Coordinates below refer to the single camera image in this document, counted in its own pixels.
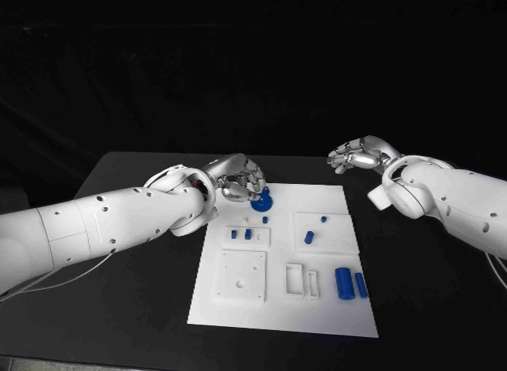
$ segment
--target blue object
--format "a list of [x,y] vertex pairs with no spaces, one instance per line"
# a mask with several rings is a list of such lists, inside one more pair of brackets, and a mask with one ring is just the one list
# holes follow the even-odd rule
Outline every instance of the blue object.
[[358,287],[358,294],[361,295],[361,298],[366,298],[366,286],[364,285],[364,278],[361,276],[361,273],[355,273],[355,281]]
[[338,298],[351,300],[355,298],[355,290],[352,289],[352,279],[349,268],[336,268],[333,270],[336,277]]
[[258,201],[251,201],[250,202],[250,207],[263,213],[271,208],[273,200],[271,197],[269,196],[269,188],[264,187],[261,192],[260,192],[260,200]]
[[306,232],[306,237],[305,237],[305,244],[309,245],[312,243],[312,238],[313,238],[313,232],[309,230]]

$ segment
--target black table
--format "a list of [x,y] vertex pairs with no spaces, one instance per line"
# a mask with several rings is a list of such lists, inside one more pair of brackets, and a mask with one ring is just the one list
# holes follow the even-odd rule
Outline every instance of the black table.
[[[217,155],[109,153],[76,195],[139,186]],[[431,218],[378,211],[372,171],[323,158],[253,156],[269,182],[342,185],[378,339],[186,325],[205,227],[117,253],[80,280],[0,307],[0,356],[171,370],[364,369],[507,363],[507,293],[483,254]],[[80,263],[48,283],[81,273]]]

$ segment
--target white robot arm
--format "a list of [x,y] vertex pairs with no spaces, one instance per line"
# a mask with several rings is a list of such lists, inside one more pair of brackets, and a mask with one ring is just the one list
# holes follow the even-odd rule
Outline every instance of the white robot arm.
[[342,174],[372,168],[381,184],[368,193],[375,207],[392,205],[411,219],[436,218],[449,234],[483,252],[507,259],[507,182],[454,169],[434,158],[401,155],[377,137],[341,145],[326,163]]
[[217,217],[217,188],[225,199],[243,202],[258,199],[264,186],[261,170],[235,154],[199,170],[182,165],[165,169],[143,187],[0,215],[0,295],[64,266],[150,241],[166,230],[175,236],[192,233]]

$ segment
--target dark wall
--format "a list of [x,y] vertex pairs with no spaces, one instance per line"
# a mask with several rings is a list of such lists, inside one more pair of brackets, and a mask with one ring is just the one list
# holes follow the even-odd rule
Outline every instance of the dark wall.
[[243,22],[171,4],[155,24],[153,9],[0,8],[0,185],[40,206],[109,151],[323,156],[366,134],[507,178],[507,33],[456,21],[507,23],[507,2],[342,4]]

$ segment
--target robotic hand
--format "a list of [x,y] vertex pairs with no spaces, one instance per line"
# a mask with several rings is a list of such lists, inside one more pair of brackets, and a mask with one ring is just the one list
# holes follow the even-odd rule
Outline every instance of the robotic hand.
[[217,189],[227,200],[244,202],[260,198],[264,186],[260,168],[237,153],[201,169],[172,166],[143,187],[0,215],[0,295],[44,275],[11,297],[67,265],[110,256],[166,230],[192,233],[218,215]]
[[507,259],[507,182],[446,162],[401,155],[379,138],[366,136],[335,148],[326,163],[342,174],[372,168],[381,184],[368,193],[378,210],[392,205],[411,219],[434,217],[449,234]]

